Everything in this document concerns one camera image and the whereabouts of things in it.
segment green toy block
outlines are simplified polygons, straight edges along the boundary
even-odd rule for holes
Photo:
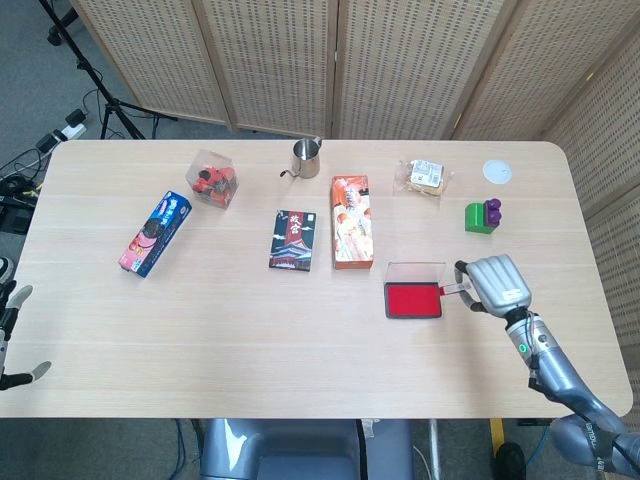
[[[470,203],[464,209],[464,229],[467,232],[491,233],[496,228],[484,224],[484,204]]]

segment clear plastic box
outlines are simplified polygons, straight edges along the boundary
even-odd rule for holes
[[[388,318],[440,318],[439,282],[445,263],[389,263],[384,279]]]
[[[230,158],[200,150],[185,175],[196,198],[226,209],[238,190],[238,176]]]

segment red ink pad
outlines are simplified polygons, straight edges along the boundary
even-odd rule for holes
[[[388,282],[384,285],[388,318],[438,318],[442,316],[437,283]]]

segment tripod stand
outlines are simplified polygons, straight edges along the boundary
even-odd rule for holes
[[[76,43],[71,38],[71,35],[69,35],[69,32],[67,32],[67,28],[65,27],[64,23],[62,23],[62,21],[58,18],[56,13],[53,11],[53,8],[51,8],[51,4],[49,3],[49,1],[48,0],[39,0],[39,1],[40,1],[40,5],[42,5],[42,8],[44,8],[44,10],[47,12],[47,15],[49,15],[54,25],[56,26],[58,33],[62,36],[65,42],[67,42],[67,45],[69,45],[69,48],[71,49],[73,54],[76,56],[76,59],[78,62],[78,68],[80,70],[84,70],[85,72],[87,72],[89,77],[91,77],[91,80],[93,80],[93,83],[96,85],[96,88],[98,89],[98,91],[102,94],[102,96],[106,100],[104,117],[102,120],[102,131],[100,132],[100,138],[102,140],[104,140],[106,137],[107,128],[108,128],[107,124],[109,123],[109,117],[111,116],[112,113],[115,114],[120,119],[120,121],[122,122],[122,125],[124,126],[124,128],[126,128],[127,132],[129,132],[129,135],[131,136],[131,138],[136,140],[144,139],[144,135],[142,134],[142,132],[138,130],[138,128],[129,119],[129,117],[127,117],[127,114],[124,112],[124,110],[122,110],[123,106],[127,108],[131,108],[133,110],[137,110],[139,112],[144,112],[144,113],[153,115],[154,119],[153,119],[152,138],[155,138],[156,128],[158,126],[158,121],[160,118],[166,118],[168,120],[173,120],[173,121],[178,120],[177,118],[170,117],[169,115],[164,115],[162,113],[155,112],[147,108],[142,108],[142,107],[138,107],[137,105],[132,105],[130,103],[123,102],[115,98],[113,95],[111,95],[109,90],[107,90],[107,87],[105,87],[104,83],[102,83],[102,80],[100,79],[100,77],[98,77],[98,75],[96,74],[96,71],[93,69],[93,67],[89,63],[89,60],[87,60],[86,57],[82,54],[82,51],[80,51],[80,49],[78,48],[78,45],[76,45]]]

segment purple toy block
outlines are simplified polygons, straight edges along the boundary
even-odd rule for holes
[[[500,206],[502,202],[497,198],[492,198],[484,202],[484,225],[485,227],[497,227],[500,225],[500,219],[502,214],[500,213]]]

